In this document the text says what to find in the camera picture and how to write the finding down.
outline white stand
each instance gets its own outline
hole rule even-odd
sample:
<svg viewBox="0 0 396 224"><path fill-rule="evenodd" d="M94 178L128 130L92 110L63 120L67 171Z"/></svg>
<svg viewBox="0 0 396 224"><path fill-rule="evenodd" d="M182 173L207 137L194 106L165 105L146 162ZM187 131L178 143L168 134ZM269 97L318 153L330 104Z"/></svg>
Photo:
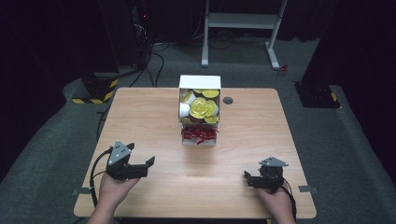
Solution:
<svg viewBox="0 0 396 224"><path fill-rule="evenodd" d="M275 70L280 68L274 52L276 35L282 22L283 12L288 0L282 0L279 12L276 15L238 14L238 13L209 13L209 0L206 0L205 35L202 49L202 67L209 66L208 35L209 27L249 28L273 30L270 42L265 42L271 65Z"/></svg>

